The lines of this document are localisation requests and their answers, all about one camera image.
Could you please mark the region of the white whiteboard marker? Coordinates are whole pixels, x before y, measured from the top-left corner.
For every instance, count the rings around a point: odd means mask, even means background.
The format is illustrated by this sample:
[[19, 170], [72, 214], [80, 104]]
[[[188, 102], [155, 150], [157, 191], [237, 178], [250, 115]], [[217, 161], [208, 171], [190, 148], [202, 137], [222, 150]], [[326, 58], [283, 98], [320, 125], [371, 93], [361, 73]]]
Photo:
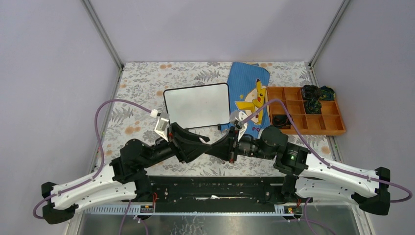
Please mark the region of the white whiteboard marker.
[[200, 140], [200, 142], [205, 143], [205, 144], [209, 143], [209, 141], [210, 141], [209, 138], [207, 140], [205, 140], [204, 138], [199, 138], [199, 140]]

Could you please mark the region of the white whiteboard black frame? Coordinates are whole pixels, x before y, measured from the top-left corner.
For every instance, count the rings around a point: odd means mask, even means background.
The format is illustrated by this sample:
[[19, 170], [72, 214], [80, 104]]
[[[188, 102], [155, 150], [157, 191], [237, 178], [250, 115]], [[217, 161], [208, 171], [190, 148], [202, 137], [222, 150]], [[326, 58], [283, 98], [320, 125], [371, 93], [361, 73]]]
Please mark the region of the white whiteboard black frame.
[[167, 89], [163, 92], [171, 124], [183, 129], [224, 125], [230, 122], [227, 83]]

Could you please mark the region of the black orange cloth roll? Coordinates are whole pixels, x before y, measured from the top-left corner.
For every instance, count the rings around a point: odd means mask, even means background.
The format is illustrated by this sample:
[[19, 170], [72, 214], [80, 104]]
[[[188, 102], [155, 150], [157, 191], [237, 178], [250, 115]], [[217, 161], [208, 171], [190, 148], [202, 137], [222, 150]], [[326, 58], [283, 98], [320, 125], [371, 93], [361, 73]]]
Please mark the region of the black orange cloth roll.
[[278, 129], [290, 129], [291, 128], [291, 122], [288, 119], [287, 115], [273, 115], [272, 125]]

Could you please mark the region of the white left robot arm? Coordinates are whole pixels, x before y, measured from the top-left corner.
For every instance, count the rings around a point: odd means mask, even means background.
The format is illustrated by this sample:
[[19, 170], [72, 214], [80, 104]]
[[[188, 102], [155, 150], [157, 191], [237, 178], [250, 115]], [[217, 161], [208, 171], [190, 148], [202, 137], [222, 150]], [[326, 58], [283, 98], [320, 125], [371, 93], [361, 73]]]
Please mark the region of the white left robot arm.
[[146, 169], [171, 157], [189, 163], [208, 150], [209, 137], [191, 133], [177, 123], [167, 129], [167, 138], [153, 145], [131, 139], [120, 149], [120, 156], [101, 170], [64, 184], [42, 184], [46, 204], [42, 217], [48, 224], [68, 221], [78, 212], [112, 201], [142, 202], [153, 191]]

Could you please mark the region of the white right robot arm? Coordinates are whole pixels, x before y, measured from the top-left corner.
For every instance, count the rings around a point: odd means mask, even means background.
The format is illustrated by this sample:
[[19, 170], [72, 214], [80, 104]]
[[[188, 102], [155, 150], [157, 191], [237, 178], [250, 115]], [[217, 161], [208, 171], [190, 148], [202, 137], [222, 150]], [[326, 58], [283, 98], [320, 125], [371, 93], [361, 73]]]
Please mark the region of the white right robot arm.
[[266, 127], [260, 137], [239, 136], [231, 128], [206, 152], [229, 163], [238, 156], [273, 160], [274, 169], [285, 174], [281, 197], [344, 200], [368, 213], [388, 215], [391, 195], [383, 181], [390, 180], [390, 170], [361, 169], [332, 160], [319, 160], [308, 148], [290, 143], [288, 136], [274, 126]]

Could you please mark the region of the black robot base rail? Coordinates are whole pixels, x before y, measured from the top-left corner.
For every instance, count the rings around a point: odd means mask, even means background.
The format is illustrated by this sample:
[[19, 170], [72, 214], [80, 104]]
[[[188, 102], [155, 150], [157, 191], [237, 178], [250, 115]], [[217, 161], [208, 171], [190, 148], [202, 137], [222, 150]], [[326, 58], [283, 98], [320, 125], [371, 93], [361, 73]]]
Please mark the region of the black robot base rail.
[[151, 177], [135, 193], [135, 184], [85, 196], [78, 212], [152, 215], [302, 215], [305, 202], [354, 204], [354, 192], [324, 180], [285, 177]]

